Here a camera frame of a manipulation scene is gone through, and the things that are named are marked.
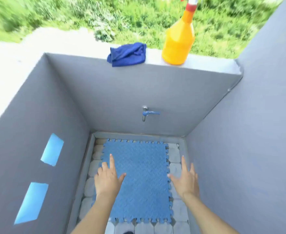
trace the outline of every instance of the blue cloth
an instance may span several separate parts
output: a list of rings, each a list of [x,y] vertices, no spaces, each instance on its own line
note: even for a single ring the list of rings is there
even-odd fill
[[[146,44],[134,43],[125,44],[118,48],[110,48],[107,61],[112,67],[136,65],[145,62]]]
[[[109,154],[114,155],[115,167],[118,177],[127,173],[122,183],[119,194],[113,205],[110,217],[118,218],[123,222],[131,222],[137,218],[149,222],[160,219],[164,223],[167,219],[171,222],[172,202],[169,201],[170,183],[167,174],[169,163],[167,162],[167,144],[149,141],[140,143],[137,141],[123,141],[110,139],[104,144],[103,162],[109,163]]]

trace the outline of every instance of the person's right arm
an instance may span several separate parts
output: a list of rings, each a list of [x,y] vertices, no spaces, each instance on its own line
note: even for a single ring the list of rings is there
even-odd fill
[[[168,177],[172,180],[183,202],[194,215],[202,234],[238,234],[235,229],[220,219],[200,201],[198,175],[195,173],[193,164],[191,164],[191,169],[188,171],[185,158],[182,157],[181,177],[176,178],[172,174],[169,174]]]

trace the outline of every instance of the orange spray bottle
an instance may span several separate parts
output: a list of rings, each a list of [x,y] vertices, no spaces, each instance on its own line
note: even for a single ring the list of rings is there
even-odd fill
[[[183,64],[191,50],[195,41],[192,20],[197,2],[198,0],[188,0],[182,18],[166,31],[167,36],[161,56],[169,64]]]

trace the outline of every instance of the hand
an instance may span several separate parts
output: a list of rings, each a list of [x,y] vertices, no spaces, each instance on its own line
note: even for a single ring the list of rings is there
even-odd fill
[[[110,168],[108,168],[106,162],[103,162],[102,167],[97,170],[98,174],[94,176],[96,199],[101,196],[115,199],[126,176],[126,173],[123,173],[118,179],[113,155],[110,154],[109,159]]]
[[[198,199],[200,198],[200,189],[198,186],[198,175],[195,172],[194,164],[191,164],[191,169],[188,171],[185,158],[182,156],[182,173],[180,178],[176,178],[172,174],[168,174],[168,177],[173,182],[175,190],[185,203],[185,195],[192,194]]]

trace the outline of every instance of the blue foam mat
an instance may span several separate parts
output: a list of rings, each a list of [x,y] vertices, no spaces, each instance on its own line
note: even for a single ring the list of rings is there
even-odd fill
[[[108,139],[104,144],[101,160],[109,165],[110,153],[115,159],[118,177],[127,173],[116,198],[110,217],[131,222],[136,218],[140,222],[171,222],[172,202],[167,144],[145,141],[135,143]]]

